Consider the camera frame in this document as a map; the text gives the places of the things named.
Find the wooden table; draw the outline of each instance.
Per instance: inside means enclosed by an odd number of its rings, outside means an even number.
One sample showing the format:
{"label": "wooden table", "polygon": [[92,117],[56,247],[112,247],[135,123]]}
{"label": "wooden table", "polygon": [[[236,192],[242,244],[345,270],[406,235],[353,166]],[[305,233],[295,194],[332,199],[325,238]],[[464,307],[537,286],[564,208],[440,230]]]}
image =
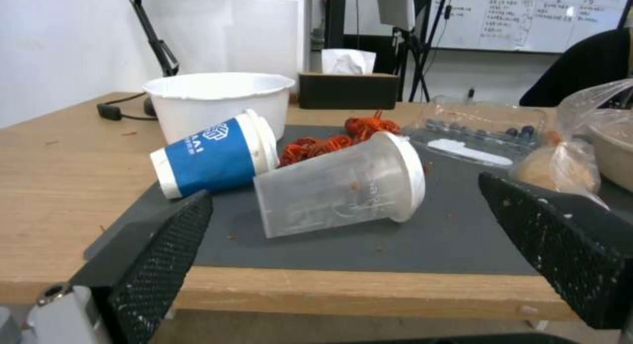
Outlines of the wooden table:
{"label": "wooden table", "polygon": [[[0,130],[0,303],[32,303],[155,180],[158,123],[100,119],[97,101]],[[141,99],[125,111],[141,114]],[[422,105],[398,104],[400,124]],[[288,124],[342,125],[367,111],[289,108]],[[540,276],[193,267],[178,308],[341,315],[576,319]]]}

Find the plastic cup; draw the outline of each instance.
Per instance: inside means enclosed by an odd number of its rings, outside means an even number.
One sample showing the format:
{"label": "plastic cup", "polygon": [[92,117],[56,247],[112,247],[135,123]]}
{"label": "plastic cup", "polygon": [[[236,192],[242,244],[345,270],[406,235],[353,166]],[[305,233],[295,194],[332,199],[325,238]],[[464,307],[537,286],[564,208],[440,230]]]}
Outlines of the plastic cup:
{"label": "plastic cup", "polygon": [[167,198],[244,186],[279,164],[273,130],[250,109],[149,156]]}
{"label": "plastic cup", "polygon": [[418,154],[405,137],[388,132],[253,183],[267,238],[380,218],[404,222],[425,193]]}

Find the black chair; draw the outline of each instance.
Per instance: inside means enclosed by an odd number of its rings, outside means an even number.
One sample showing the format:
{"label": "black chair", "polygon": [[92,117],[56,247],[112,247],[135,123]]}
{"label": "black chair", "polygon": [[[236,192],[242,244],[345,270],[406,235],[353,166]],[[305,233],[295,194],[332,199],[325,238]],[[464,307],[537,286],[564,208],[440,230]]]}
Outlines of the black chair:
{"label": "black chair", "polygon": [[627,78],[631,69],[631,31],[605,31],[563,53],[521,98],[526,107],[556,107],[568,95]]}

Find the beige bowl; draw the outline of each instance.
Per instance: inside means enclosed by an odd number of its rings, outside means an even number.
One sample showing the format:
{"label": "beige bowl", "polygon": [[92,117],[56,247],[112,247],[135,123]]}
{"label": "beige bowl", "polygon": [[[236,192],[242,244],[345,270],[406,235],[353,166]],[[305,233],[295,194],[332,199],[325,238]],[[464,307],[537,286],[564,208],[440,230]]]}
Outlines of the beige bowl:
{"label": "beige bowl", "polygon": [[589,130],[600,173],[633,192],[633,124],[594,124]]}

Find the tissue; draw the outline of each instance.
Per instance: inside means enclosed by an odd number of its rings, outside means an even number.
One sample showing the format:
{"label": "tissue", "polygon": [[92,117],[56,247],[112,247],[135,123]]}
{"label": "tissue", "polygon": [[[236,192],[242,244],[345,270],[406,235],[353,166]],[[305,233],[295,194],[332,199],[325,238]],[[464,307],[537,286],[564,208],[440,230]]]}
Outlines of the tissue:
{"label": "tissue", "polygon": [[324,74],[369,75],[376,53],[354,49],[323,49],[321,71]]}

